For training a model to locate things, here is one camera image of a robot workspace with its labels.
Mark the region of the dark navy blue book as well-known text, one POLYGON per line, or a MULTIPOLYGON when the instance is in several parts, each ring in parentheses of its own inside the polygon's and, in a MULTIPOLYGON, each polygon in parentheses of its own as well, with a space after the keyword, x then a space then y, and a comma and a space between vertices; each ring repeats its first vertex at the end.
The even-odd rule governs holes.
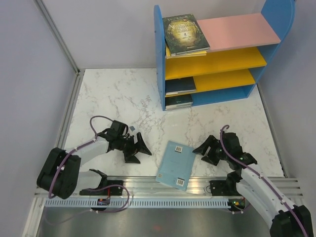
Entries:
POLYGON ((196 85, 193 77, 171 79, 165 82, 165 93, 188 90, 196 90, 196 85))

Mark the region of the teal underwater book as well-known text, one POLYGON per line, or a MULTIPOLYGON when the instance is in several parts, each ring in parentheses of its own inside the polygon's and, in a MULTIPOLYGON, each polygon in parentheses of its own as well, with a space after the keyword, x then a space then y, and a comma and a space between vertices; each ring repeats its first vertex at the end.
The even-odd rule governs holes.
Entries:
POLYGON ((165 109, 171 110, 178 107, 187 107, 193 104, 193 99, 190 94, 178 95, 165 98, 165 109))

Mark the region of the green Alice Wonderland book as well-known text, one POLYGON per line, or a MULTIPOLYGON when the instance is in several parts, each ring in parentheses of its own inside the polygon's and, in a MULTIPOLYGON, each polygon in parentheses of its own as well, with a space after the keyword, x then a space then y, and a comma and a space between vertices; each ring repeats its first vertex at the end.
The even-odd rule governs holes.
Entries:
POLYGON ((162 22, 165 41, 171 56, 210 49, 210 45, 193 14, 164 17, 162 22))

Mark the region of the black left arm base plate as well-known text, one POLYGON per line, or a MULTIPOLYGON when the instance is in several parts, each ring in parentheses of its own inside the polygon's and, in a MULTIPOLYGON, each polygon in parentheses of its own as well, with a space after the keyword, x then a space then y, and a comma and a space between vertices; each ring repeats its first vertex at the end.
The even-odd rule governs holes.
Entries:
MULTIPOLYGON (((110 186, 110 185, 123 185, 124 182, 122 180, 108 180, 106 184, 99 185, 96 189, 101 189, 102 187, 110 186)), ((89 190, 81 190, 79 192, 80 196, 121 196, 122 195, 122 187, 110 187, 108 189, 104 189, 101 191, 89 191, 89 190)))

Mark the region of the pale grey Gatsby book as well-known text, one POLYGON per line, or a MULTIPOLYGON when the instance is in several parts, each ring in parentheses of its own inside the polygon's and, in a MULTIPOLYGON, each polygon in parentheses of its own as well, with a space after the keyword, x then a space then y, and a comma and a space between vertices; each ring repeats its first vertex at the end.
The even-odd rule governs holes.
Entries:
POLYGON ((176 96, 176 95, 183 95, 183 94, 191 94, 191 93, 195 93, 195 90, 188 90, 188 91, 174 91, 174 92, 167 92, 165 94, 166 97, 169 96, 176 96))

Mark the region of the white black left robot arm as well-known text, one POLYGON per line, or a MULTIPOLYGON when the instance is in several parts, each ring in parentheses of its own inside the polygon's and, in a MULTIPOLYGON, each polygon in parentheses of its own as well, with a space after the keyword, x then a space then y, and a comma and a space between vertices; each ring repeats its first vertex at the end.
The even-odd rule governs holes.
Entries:
POLYGON ((97 156, 118 150, 122 152, 125 163, 139 164, 138 153, 152 155, 135 127, 106 116, 100 117, 111 121, 111 126, 97 132, 92 120, 98 116, 93 116, 89 121, 94 132, 92 139, 67 150, 55 147, 49 152, 37 177, 37 186, 47 191, 49 198, 69 198, 76 189, 81 165, 97 156))

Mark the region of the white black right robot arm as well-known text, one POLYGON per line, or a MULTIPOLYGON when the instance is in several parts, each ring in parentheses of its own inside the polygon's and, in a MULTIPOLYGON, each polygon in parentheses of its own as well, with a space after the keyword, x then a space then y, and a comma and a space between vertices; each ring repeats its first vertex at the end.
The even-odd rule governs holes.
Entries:
POLYGON ((202 161, 217 165, 226 161, 232 169, 225 180, 211 181, 213 196, 242 196, 261 215, 272 237, 312 237, 310 211, 296 205, 265 176, 257 160, 243 151, 235 133, 210 135, 193 150, 202 161))

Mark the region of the light blue barcode book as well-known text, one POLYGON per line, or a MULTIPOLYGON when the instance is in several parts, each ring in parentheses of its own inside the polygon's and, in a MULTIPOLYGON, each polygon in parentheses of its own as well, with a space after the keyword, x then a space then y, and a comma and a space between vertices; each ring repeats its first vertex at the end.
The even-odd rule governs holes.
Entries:
POLYGON ((156 181, 185 192, 196 156, 193 150, 193 147, 168 141, 156 181))

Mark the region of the purple galaxy Crusoe book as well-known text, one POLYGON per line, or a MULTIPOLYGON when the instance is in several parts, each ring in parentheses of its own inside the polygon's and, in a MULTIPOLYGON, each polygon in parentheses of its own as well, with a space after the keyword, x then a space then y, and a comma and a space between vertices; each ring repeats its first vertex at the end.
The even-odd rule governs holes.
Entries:
POLYGON ((192 105, 180 105, 180 106, 166 106, 165 110, 169 111, 169 110, 176 110, 176 109, 182 109, 182 108, 189 108, 192 105))

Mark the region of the yellow Little Prince book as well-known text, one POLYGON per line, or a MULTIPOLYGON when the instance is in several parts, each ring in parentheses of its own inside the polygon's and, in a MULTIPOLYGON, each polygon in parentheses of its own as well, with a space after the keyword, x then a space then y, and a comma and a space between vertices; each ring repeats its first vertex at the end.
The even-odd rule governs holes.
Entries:
POLYGON ((165 46, 165 58, 166 59, 205 56, 206 54, 207 54, 207 51, 200 51, 200 52, 193 52, 193 53, 187 53, 187 54, 173 55, 172 56, 169 47, 167 45, 165 46))

